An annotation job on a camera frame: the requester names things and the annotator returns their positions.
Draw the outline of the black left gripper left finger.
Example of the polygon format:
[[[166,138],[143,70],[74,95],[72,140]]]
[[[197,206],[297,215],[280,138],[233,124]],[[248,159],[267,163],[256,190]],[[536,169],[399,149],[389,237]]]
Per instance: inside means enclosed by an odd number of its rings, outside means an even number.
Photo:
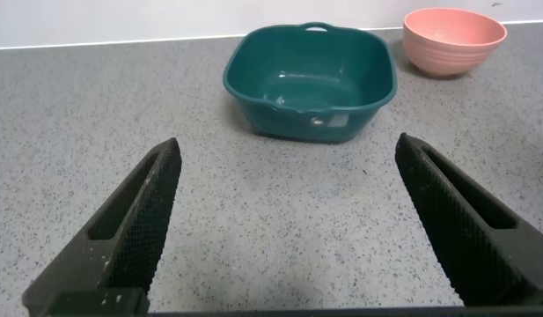
[[[181,164],[176,139],[154,146],[25,290],[22,303],[28,313],[147,313]]]

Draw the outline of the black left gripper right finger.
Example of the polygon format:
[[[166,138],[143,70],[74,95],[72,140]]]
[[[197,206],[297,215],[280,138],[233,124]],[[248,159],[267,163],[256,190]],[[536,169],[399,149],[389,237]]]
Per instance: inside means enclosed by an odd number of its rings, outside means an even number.
[[[419,138],[401,134],[395,161],[465,305],[543,305],[543,233]]]

